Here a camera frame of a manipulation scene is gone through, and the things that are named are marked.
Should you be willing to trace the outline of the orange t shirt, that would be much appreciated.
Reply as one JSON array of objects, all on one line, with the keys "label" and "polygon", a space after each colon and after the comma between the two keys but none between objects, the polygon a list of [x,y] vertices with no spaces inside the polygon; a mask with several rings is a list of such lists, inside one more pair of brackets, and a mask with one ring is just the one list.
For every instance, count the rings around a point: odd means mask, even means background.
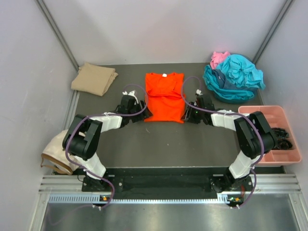
[{"label": "orange t shirt", "polygon": [[147,104],[152,116],[145,119],[145,122],[184,123],[185,95],[181,95],[183,80],[183,73],[146,74]]}]

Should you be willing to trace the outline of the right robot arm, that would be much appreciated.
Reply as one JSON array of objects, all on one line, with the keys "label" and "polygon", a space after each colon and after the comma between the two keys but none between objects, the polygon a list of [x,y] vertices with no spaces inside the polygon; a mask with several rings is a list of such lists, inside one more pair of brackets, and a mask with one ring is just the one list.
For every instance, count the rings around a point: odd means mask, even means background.
[{"label": "right robot arm", "polygon": [[240,114],[215,109],[208,94],[196,91],[196,100],[189,102],[182,119],[189,123],[221,127],[236,132],[240,152],[221,178],[212,178],[212,189],[218,193],[237,190],[263,155],[278,145],[278,139],[260,111]]}]

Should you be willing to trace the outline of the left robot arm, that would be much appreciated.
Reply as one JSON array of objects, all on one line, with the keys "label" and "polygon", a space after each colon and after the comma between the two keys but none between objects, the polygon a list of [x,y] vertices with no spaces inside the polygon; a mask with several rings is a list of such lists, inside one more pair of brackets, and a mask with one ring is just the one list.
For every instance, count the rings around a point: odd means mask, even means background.
[{"label": "left robot arm", "polygon": [[139,101],[131,93],[122,96],[120,104],[111,112],[74,117],[62,147],[68,162],[85,171],[82,191],[101,192],[108,186],[113,188],[112,183],[104,176],[106,167],[97,155],[100,135],[109,130],[123,128],[129,122],[144,121],[152,115],[146,102]]}]

